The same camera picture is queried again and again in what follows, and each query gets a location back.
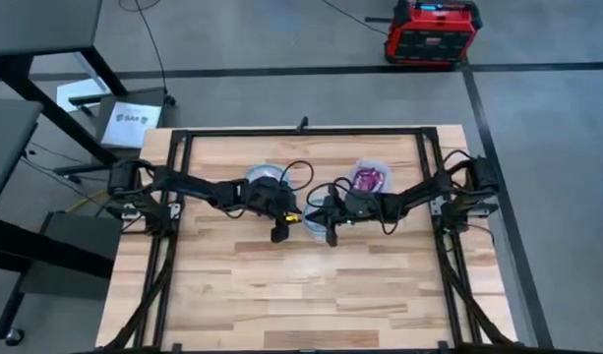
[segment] gray floor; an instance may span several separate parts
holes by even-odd
[[[116,71],[156,71],[138,14],[104,1],[96,36]],[[389,17],[394,0],[333,0],[358,18]],[[472,63],[603,61],[603,0],[478,1],[485,27]],[[384,64],[380,34],[319,0],[162,0],[146,11],[167,70]],[[373,24],[385,30],[386,25]],[[38,58],[35,73],[81,72],[71,55]],[[522,239],[556,346],[603,351],[603,71],[476,74],[476,83],[512,195]],[[59,82],[38,83],[54,95]],[[126,81],[129,89],[159,80]],[[482,152],[462,76],[339,75],[172,79],[179,106],[170,126],[444,124],[464,126]],[[0,97],[16,95],[0,84]],[[76,114],[90,126],[88,118]],[[89,156],[41,119],[36,142]],[[35,161],[66,164],[41,151]],[[87,183],[87,191],[100,186]],[[79,198],[19,166],[0,217],[36,228],[46,213]],[[492,217],[496,247],[522,339],[531,342],[505,233]],[[0,272],[0,311],[14,279]],[[29,296],[18,323],[29,337],[2,353],[92,348],[102,303]]]

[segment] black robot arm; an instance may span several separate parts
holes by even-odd
[[[458,171],[465,171],[465,185],[452,180]],[[440,208],[445,227],[457,227],[466,223],[467,214],[483,201],[498,193],[495,177],[484,157],[459,162],[457,165],[437,171],[431,178],[399,193],[370,193],[346,190],[337,179],[329,186],[328,195],[317,210],[307,219],[327,228],[327,242],[337,245],[335,227],[343,223],[380,221],[397,223],[414,207],[429,203],[439,197],[452,197]],[[346,190],[344,200],[339,190]]]
[[[145,170],[152,182],[142,185],[140,171]],[[132,204],[146,217],[147,232],[165,236],[174,232],[169,206],[159,204],[151,195],[156,191],[176,192],[207,201],[229,217],[235,210],[248,210],[274,219],[271,240],[275,243],[288,238],[288,224],[297,222],[301,213],[290,186],[272,177],[256,180],[237,179],[210,182],[174,171],[165,166],[153,166],[144,160],[129,160],[111,168],[108,183],[109,196],[118,203]]]

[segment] table caster wheel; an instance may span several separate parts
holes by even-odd
[[[167,95],[165,97],[165,104],[174,107],[176,105],[176,99],[174,97],[172,97],[171,95]]]
[[[18,346],[19,343],[24,340],[25,336],[26,333],[22,329],[10,328],[10,331],[6,335],[4,342],[6,343],[6,346]]]

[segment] clear plastic container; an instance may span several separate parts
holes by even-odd
[[[249,182],[253,182],[254,180],[256,180],[260,177],[266,176],[266,177],[275,178],[278,181],[281,178],[282,174],[283,174],[283,168],[281,168],[279,166],[275,166],[275,165],[271,165],[271,164],[261,164],[261,165],[256,165],[256,166],[251,167],[246,172],[246,179],[248,179]],[[292,187],[289,175],[286,174],[283,177],[283,181],[286,182],[288,184],[288,186]]]
[[[354,190],[387,192],[391,188],[391,169],[379,160],[360,158],[349,172]]]
[[[323,198],[324,197],[316,197],[310,201],[310,204],[315,206],[322,206]],[[305,217],[306,215],[310,214],[311,212],[317,209],[315,206],[305,205],[305,207],[303,208],[303,225],[310,232],[315,241],[319,243],[325,243],[328,229],[325,226],[320,225],[316,222],[309,221]]]

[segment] red portable power station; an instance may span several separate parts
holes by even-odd
[[[451,65],[465,57],[481,27],[471,1],[399,0],[385,55],[394,64]]]

